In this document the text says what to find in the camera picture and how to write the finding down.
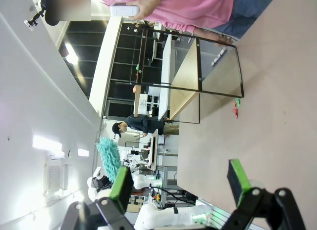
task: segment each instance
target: red object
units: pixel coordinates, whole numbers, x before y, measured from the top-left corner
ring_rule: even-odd
[[[238,119],[238,109],[232,109],[232,111],[236,115],[236,119]]]

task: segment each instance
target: fluffy turquoise duster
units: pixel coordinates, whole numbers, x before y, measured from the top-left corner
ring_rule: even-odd
[[[96,143],[100,157],[103,160],[103,166],[109,180],[114,183],[119,168],[121,167],[120,154],[118,146],[113,139],[104,137],[99,138],[99,143]]]

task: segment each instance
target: pink sleeve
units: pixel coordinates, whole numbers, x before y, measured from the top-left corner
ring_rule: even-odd
[[[182,25],[182,24],[171,23],[171,22],[164,22],[162,24],[166,28],[171,28],[177,31],[182,31],[182,32],[187,31],[189,33],[193,33],[194,29],[196,28],[195,26],[192,26],[192,25]]]

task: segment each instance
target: person's left hand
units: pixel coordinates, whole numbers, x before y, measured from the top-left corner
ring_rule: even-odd
[[[126,4],[128,6],[138,6],[140,8],[139,14],[131,17],[132,20],[139,21],[151,15],[161,1],[162,0],[137,0],[127,2]]]

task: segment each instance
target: blue jeans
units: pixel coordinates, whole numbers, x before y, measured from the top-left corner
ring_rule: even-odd
[[[241,38],[272,0],[234,0],[230,19],[214,28],[216,31]]]

